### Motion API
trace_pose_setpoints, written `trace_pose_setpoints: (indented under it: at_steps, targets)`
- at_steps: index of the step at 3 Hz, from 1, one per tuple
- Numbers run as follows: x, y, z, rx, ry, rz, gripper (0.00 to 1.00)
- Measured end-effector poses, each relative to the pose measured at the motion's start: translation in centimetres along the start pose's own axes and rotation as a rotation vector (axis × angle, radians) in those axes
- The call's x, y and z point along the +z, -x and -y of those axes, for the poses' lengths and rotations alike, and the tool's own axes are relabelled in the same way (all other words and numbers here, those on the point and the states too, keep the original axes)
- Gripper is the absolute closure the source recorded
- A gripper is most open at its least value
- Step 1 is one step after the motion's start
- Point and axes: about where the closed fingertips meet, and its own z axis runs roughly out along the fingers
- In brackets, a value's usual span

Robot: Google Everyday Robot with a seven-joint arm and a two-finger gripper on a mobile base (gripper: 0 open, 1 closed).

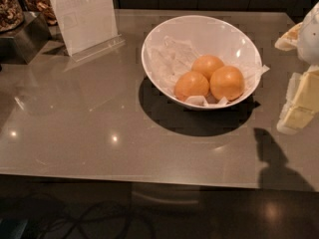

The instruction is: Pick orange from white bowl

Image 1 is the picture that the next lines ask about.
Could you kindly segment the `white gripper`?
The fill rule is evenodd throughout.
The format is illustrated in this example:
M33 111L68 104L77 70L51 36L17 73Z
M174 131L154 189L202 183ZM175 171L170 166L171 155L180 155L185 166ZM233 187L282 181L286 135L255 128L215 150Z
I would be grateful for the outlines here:
M274 47L281 51L296 50L301 60L319 64L319 2L308 12L302 23L285 32ZM294 73L289 80L286 103L282 108L277 130L295 134L319 113L319 67L310 66L303 73Z

